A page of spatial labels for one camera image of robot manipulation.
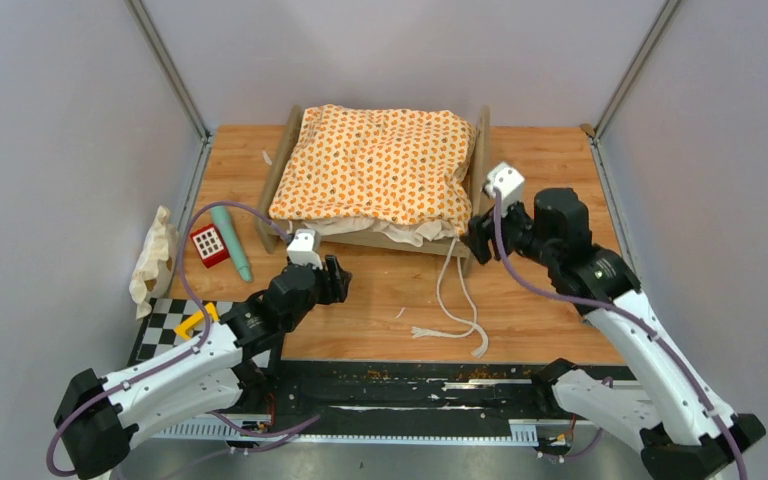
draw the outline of wooden bed frame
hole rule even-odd
[[[287,125],[284,128],[284,134],[281,136],[281,142],[278,144],[278,152],[272,159],[272,167],[269,169],[269,175],[266,177],[266,184],[260,194],[257,203],[257,209],[264,215],[269,215],[269,207],[272,205],[272,199],[278,190],[278,184],[284,174],[284,167],[293,154],[293,149],[299,140],[299,132],[302,127],[302,117],[304,111],[299,105],[294,105],[290,110],[290,117],[287,119]],[[490,160],[490,108],[481,107],[476,126],[475,147],[472,151],[472,157],[469,162],[469,169],[464,178],[464,188],[469,193],[472,201],[472,214],[483,213],[481,185],[484,182],[484,176],[487,174],[486,162]],[[286,220],[274,220],[281,228],[289,229],[289,222]],[[263,248],[268,253],[275,251],[275,244],[278,241],[277,233],[272,230],[262,220],[256,222],[257,234],[263,243]],[[322,237],[323,241],[345,243],[350,245],[363,245],[367,247],[389,248],[392,250],[402,250],[407,252],[430,253],[432,255],[446,255],[449,252],[451,239],[444,238],[435,241],[425,241],[421,247],[415,247],[409,243],[398,243],[390,240],[386,235],[379,232],[361,231],[351,233],[341,233],[338,235],[327,235]],[[454,257],[464,259],[464,274],[469,274],[473,262],[472,254],[462,243],[455,245]]]

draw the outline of checkered board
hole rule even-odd
[[[128,359],[128,366],[146,361],[186,342],[183,337],[175,333],[174,329],[190,315],[199,311],[196,303],[191,300],[158,298],[151,299],[149,303],[152,306],[152,311],[148,317],[143,319],[134,347],[131,350],[131,356]],[[234,306],[233,302],[211,300],[202,302],[204,305],[208,303],[216,305],[216,312],[219,316],[227,313]],[[191,335],[195,336],[201,333],[203,329],[204,322],[200,322],[193,328]],[[281,346],[279,345],[273,350],[274,352],[263,352],[255,356],[255,363],[267,371],[274,368],[280,358]]]

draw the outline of wooden tabletop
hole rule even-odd
[[[269,166],[263,151],[274,156],[281,126],[223,126],[198,194],[196,208],[217,200],[255,205]],[[516,167],[526,178],[526,208],[532,213],[535,192],[570,186],[590,208],[590,227],[596,243],[618,251],[611,219],[587,139],[577,128],[494,127],[492,159]],[[254,283],[245,283],[230,261],[206,269],[190,242],[185,259],[187,278],[205,299],[240,301],[266,288],[286,265],[284,249],[267,254],[246,212],[229,209],[252,266]],[[203,215],[196,227],[210,223]],[[337,255],[354,275],[344,304],[318,306],[287,336],[287,359],[345,359],[440,362],[548,363],[564,357],[582,364],[622,364],[622,358],[597,330],[581,324],[575,309],[526,292],[498,262],[476,265],[467,288],[478,306],[479,323],[490,337],[490,348],[480,359],[470,352],[481,339],[411,338],[419,326],[461,333],[465,325],[446,317],[437,304],[435,284],[444,257],[323,242],[321,253]],[[551,289],[546,269],[522,259],[514,266],[536,285]],[[457,268],[450,265],[443,280],[443,299],[449,310],[471,319],[461,293]],[[176,278],[173,298],[187,298]],[[400,310],[405,308],[400,318]]]

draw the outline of orange patterned pillow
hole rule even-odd
[[[460,235],[471,214],[461,183],[474,141],[475,128],[449,111],[309,108],[269,215],[444,220]]]

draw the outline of green tube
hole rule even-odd
[[[219,229],[219,234],[222,235],[222,241],[225,242],[225,248],[231,255],[234,267],[240,272],[243,280],[251,283],[254,278],[251,274],[249,259],[246,258],[246,252],[243,251],[243,246],[237,239],[237,232],[234,231],[234,223],[231,221],[231,214],[228,213],[228,209],[221,205],[213,207],[210,209],[210,217],[213,219],[213,224]]]

